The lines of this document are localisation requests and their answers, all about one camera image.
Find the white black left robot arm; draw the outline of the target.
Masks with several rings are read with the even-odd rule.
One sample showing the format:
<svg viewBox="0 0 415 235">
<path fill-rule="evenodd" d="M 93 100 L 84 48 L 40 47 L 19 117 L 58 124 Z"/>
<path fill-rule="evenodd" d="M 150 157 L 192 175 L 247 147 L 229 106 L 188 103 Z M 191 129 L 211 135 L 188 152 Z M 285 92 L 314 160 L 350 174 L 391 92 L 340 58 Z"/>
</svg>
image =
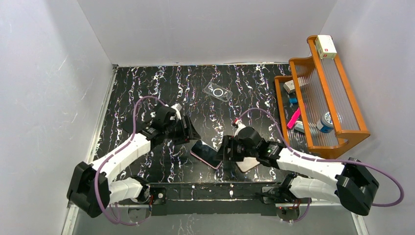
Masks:
<svg viewBox="0 0 415 235">
<path fill-rule="evenodd" d="M 159 104 L 155 116 L 145 122 L 132 119 L 127 125 L 130 138 L 104 157 L 88 164 L 80 162 L 75 168 L 67 191 L 67 199 L 95 218 L 110 204 L 126 199 L 148 203 L 150 184 L 144 178 L 132 176 L 117 180 L 117 176 L 138 158 L 165 141 L 175 145 L 199 140 L 189 116 L 181 114 L 181 105 Z"/>
</svg>

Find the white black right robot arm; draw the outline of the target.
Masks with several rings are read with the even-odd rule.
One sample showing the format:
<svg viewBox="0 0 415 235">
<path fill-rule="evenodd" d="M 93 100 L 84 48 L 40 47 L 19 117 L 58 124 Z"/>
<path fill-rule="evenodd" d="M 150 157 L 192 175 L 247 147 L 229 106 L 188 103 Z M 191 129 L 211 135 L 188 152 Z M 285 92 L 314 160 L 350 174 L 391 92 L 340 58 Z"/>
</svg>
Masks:
<svg viewBox="0 0 415 235">
<path fill-rule="evenodd" d="M 368 215 L 379 183 L 357 159 L 333 163 L 289 149 L 280 140 L 267 141 L 252 127 L 236 136 L 223 136 L 216 159 L 242 162 L 254 158 L 261 165 L 290 171 L 275 189 L 263 193 L 277 202 L 315 198 L 339 203 L 347 210 Z"/>
</svg>

